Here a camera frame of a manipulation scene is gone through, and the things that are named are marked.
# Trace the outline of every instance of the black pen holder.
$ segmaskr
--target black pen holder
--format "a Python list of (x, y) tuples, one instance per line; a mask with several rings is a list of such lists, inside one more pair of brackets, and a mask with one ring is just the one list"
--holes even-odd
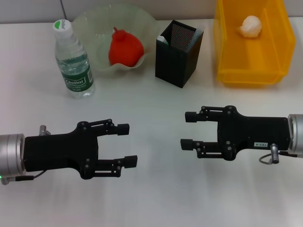
[(157, 40), (156, 77), (183, 88), (196, 69), (203, 32), (173, 20)]

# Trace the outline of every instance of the red fruit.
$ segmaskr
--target red fruit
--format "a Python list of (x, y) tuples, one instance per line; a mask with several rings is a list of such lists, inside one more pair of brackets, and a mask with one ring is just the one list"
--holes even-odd
[(109, 62), (111, 65), (120, 63), (128, 67), (136, 65), (138, 60), (144, 55), (142, 43), (136, 36), (117, 30), (112, 35), (112, 43), (108, 53)]

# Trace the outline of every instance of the yellow plastic bin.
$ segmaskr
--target yellow plastic bin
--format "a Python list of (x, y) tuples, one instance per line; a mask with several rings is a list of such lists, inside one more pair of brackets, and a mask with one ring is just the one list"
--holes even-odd
[[(251, 15), (262, 22), (258, 38), (244, 38), (238, 31)], [(219, 81), (278, 83), (288, 73), (295, 47), (283, 0), (217, 0), (214, 44)]]

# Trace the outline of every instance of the wall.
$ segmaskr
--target wall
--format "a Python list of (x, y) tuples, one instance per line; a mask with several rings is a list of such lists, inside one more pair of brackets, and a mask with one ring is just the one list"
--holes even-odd
[[(101, 3), (128, 2), (150, 12), (156, 19), (212, 18), (215, 0), (62, 0), (66, 16)], [(303, 0), (284, 0), (288, 15), (303, 17)], [(54, 22), (64, 18), (60, 0), (0, 0), (0, 23)]]

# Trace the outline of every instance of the cable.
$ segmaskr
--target cable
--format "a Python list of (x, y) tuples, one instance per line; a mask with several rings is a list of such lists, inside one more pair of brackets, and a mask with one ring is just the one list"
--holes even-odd
[(61, 3), (61, 8), (62, 8), (62, 12), (63, 12), (63, 15), (64, 15), (64, 19), (67, 20), (66, 13), (65, 13), (65, 9), (64, 9), (64, 5), (63, 5), (62, 0), (60, 0), (60, 3)]
[[(280, 151), (279, 152), (279, 155), (282, 155), (282, 156), (287, 156), (287, 157), (298, 157), (297, 155), (292, 155), (292, 154), (289, 154), (287, 151)], [(272, 163), (269, 161), (269, 162), (265, 162), (265, 161), (262, 161), (262, 159), (266, 158), (266, 157), (269, 157), (271, 156), (271, 154), (267, 154), (267, 155), (264, 155), (262, 156), (261, 158), (259, 158), (259, 162), (260, 163), (263, 163), (265, 165), (271, 165)]]
[(46, 170), (42, 171), (41, 173), (37, 174), (36, 176), (16, 176), (15, 181), (32, 181), (35, 178), (44, 174), (45, 172), (46, 172)]
[(262, 159), (264, 159), (264, 158), (266, 158), (266, 157), (269, 157), (269, 156), (271, 156), (271, 154), (267, 154), (267, 155), (262, 156), (261, 158), (259, 158), (259, 162), (260, 162), (260, 163), (263, 163), (263, 164), (265, 164), (265, 165), (271, 165), (270, 162), (262, 161)]
[(46, 172), (46, 170), (42, 171), (41, 173), (37, 174), (36, 176), (34, 176), (34, 179), (41, 176), (42, 174), (44, 174)]

